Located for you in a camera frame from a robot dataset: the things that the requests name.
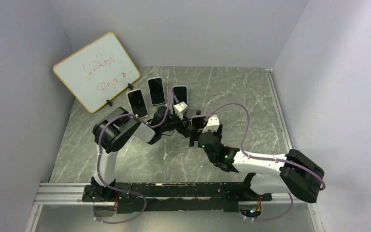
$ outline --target black phone screen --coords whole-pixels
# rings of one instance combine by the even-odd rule
[[[179,101],[175,104],[185,102],[188,105],[187,86],[174,86],[173,91]]]
[[[204,121],[207,116],[195,116],[191,118],[191,126],[197,129],[204,128],[207,126],[207,122]]]
[[[145,117],[148,115],[146,103],[144,102],[143,94],[141,90],[135,90],[127,94],[128,101],[131,106],[133,114],[138,117]]]
[[[164,99],[163,80],[161,78],[154,78],[148,80],[148,89],[150,91],[151,103],[153,105],[163,104]]]

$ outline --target gray wall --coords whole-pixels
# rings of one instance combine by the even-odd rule
[[[371,231],[371,1],[311,0],[273,75],[294,147],[326,171],[326,231]]]
[[[0,0],[0,232],[24,231],[48,179],[73,96],[53,75],[72,53],[44,0]]]
[[[113,31],[136,65],[272,67],[308,0],[49,0],[73,48]]]

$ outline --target connector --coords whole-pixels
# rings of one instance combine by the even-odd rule
[[[220,120],[218,120],[217,115],[212,115],[208,121],[207,126],[204,127],[202,130],[203,133],[208,132],[208,130],[211,130],[213,132],[218,130],[218,127],[220,126]]]

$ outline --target gray marble surface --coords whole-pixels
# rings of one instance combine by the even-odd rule
[[[244,104],[251,119],[244,142],[245,150],[266,154],[286,153],[283,131],[263,69],[139,67],[139,71],[141,76],[134,87],[143,91],[150,116],[157,107],[151,105],[147,78],[161,76],[166,91],[173,85],[188,87],[189,116],[194,115],[196,110],[209,114],[228,102]],[[130,110],[125,91],[112,102],[112,107],[104,106],[92,114],[75,100],[50,182],[90,181],[97,159],[93,126],[119,106]],[[239,147],[246,126],[244,110],[238,106],[227,106],[217,115],[224,125],[222,142]],[[213,182],[242,181],[245,174],[226,173],[214,167],[202,149],[189,147],[188,139],[175,133],[163,136],[154,145],[131,138],[119,152],[115,176],[117,182]]]

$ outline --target cable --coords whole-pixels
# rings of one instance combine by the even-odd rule
[[[161,133],[161,135],[172,136],[172,135],[174,135],[174,130],[172,130],[172,131],[173,131],[173,133],[171,133],[171,134],[163,134],[163,133]]]
[[[289,198],[291,199],[291,203],[289,204],[289,207],[285,210],[285,212],[281,213],[280,215],[278,216],[275,216],[275,217],[270,217],[270,218],[264,218],[264,219],[254,219],[254,221],[272,221],[272,220],[275,220],[275,219],[278,219],[278,218],[281,218],[285,215],[287,215],[287,213],[292,209],[292,206],[294,205],[294,199],[292,198],[292,195],[289,194]]]
[[[157,125],[154,125],[154,126],[148,125],[148,127],[150,127],[151,129],[153,129],[153,128],[156,128],[156,127],[161,126],[164,123],[164,121],[166,120],[167,114],[169,112],[170,103],[171,103],[171,100],[172,100],[173,97],[175,97],[175,94],[174,94],[173,88],[171,88],[170,96],[169,96],[169,99],[167,100],[167,108],[166,108],[166,112],[164,113],[163,120],[160,123],[158,123]]]
[[[103,134],[104,132],[106,131],[106,129],[112,124],[114,123],[115,121],[123,118],[123,117],[136,117],[134,114],[123,114],[123,115],[119,115],[115,118],[113,118],[112,120],[110,120],[105,126],[104,128],[101,130],[100,132],[100,135],[99,135],[99,140],[98,140],[98,145],[99,145],[99,155],[98,155],[98,158],[97,158],[97,166],[96,166],[96,172],[97,172],[97,176],[99,177],[99,180],[108,188],[114,190],[114,191],[117,191],[117,192],[123,192],[123,193],[131,193],[131,194],[135,194],[135,195],[138,195],[140,197],[143,198],[144,200],[144,206],[143,206],[143,209],[138,213],[136,214],[135,216],[129,218],[129,219],[126,219],[126,220],[123,220],[123,221],[103,221],[103,220],[100,220],[96,217],[96,214],[95,214],[95,211],[94,211],[94,208],[93,208],[93,219],[100,222],[100,223],[105,223],[105,224],[121,224],[121,223],[125,223],[125,222],[128,222],[128,221],[132,221],[134,219],[136,219],[138,216],[140,216],[146,209],[147,207],[147,200],[146,200],[146,197],[144,197],[144,195],[142,195],[141,193],[139,192],[134,192],[134,191],[129,191],[129,190],[123,190],[123,189],[117,189],[115,187],[112,187],[110,186],[109,184],[106,183],[106,181],[104,181],[104,179],[101,177],[100,175],[100,160],[101,160],[101,156],[103,154],[103,148],[101,147],[101,139],[103,138]]]
[[[169,111],[169,105],[170,105],[170,103],[171,103],[171,99],[172,99],[173,97],[176,99],[176,96],[175,96],[175,94],[174,94],[174,90],[173,90],[173,88],[171,88],[171,94],[170,94],[169,99],[168,99],[168,101],[167,101],[168,104],[167,104],[167,108],[166,108],[166,112],[165,112],[165,114],[164,114],[164,117],[163,117],[162,121],[161,121],[159,124],[155,125],[155,126],[150,126],[150,125],[148,125],[148,124],[145,123],[141,118],[137,117],[137,116],[134,115],[134,114],[123,114],[123,115],[119,115],[119,116],[113,118],[112,120],[110,120],[108,123],[106,123],[106,125],[104,126],[104,128],[101,130],[100,135],[99,135],[99,140],[98,140],[98,145],[99,145],[99,155],[98,155],[97,166],[96,166],[97,175],[98,175],[98,177],[99,177],[99,180],[100,180],[100,181],[101,181],[101,182],[102,182],[106,187],[108,187],[108,188],[110,188],[110,189],[112,189],[112,190],[114,190],[114,191],[117,191],[117,192],[123,192],[123,193],[131,193],[131,194],[135,194],[135,195],[138,195],[138,196],[142,197],[142,198],[144,199],[144,206],[143,206],[143,209],[142,209],[138,214],[136,214],[135,216],[133,216],[133,217],[131,217],[131,218],[129,218],[129,219],[123,220],[123,221],[104,221],[104,220],[100,220],[100,219],[98,219],[98,218],[96,217],[96,214],[95,214],[95,211],[94,211],[94,208],[93,208],[93,217],[94,217],[94,220],[96,220],[96,221],[98,221],[98,222],[100,222],[100,223],[105,223],[105,224],[121,224],[121,223],[125,223],[125,222],[132,221],[132,220],[136,219],[138,216],[140,216],[140,215],[145,211],[145,209],[146,209],[146,207],[147,207],[147,199],[146,199],[146,197],[144,197],[141,193],[139,193],[139,192],[134,192],[134,191],[129,191],[129,190],[117,189],[117,188],[112,187],[112,186],[110,186],[109,184],[107,184],[107,183],[104,181],[103,177],[101,177],[101,175],[100,175],[100,160],[101,160],[101,156],[102,156],[102,154],[103,154],[103,148],[101,147],[101,139],[103,138],[103,135],[104,135],[106,129],[107,129],[107,128],[112,124],[112,123],[114,123],[115,121],[117,121],[117,120],[119,120],[119,119],[121,119],[121,118],[123,118],[123,117],[135,117],[135,118],[137,118],[139,121],[141,121],[142,123],[144,123],[145,125],[147,125],[148,127],[150,127],[150,128],[156,128],[156,127],[162,125],[162,124],[164,123],[164,121],[166,120],[166,117],[167,117],[167,114],[168,114],[168,111]]]
[[[325,182],[324,180],[322,180],[321,177],[319,177],[316,173],[314,173],[312,170],[300,165],[300,164],[297,164],[297,163],[294,163],[292,161],[289,161],[289,160],[285,160],[285,159],[273,159],[273,158],[267,158],[267,157],[257,157],[257,156],[251,156],[251,155],[248,155],[246,153],[246,151],[244,150],[244,141],[245,141],[245,138],[247,136],[247,133],[248,133],[248,128],[249,128],[249,113],[248,113],[248,110],[245,106],[243,106],[242,104],[240,103],[236,103],[236,102],[231,102],[231,103],[227,103],[225,105],[222,105],[220,107],[218,107],[216,110],[214,110],[214,112],[212,112],[210,115],[208,115],[205,119],[205,121],[208,121],[208,119],[213,115],[215,114],[219,109],[223,108],[224,106],[227,106],[227,105],[238,105],[240,107],[242,107],[244,110],[245,110],[245,113],[247,114],[247,126],[245,128],[245,133],[244,133],[244,136],[243,136],[243,140],[241,141],[241,151],[242,153],[249,157],[249,158],[252,158],[252,159],[257,159],[257,160],[267,160],[267,161],[278,161],[278,162],[284,162],[284,163],[287,163],[287,164],[290,164],[292,166],[295,166],[295,167],[298,167],[298,168],[301,168],[302,170],[305,170],[306,172],[308,172],[309,174],[313,175],[316,179],[318,179],[319,182],[321,182],[322,184],[322,187],[320,188],[320,190],[324,190],[326,188],[326,185],[325,185]]]

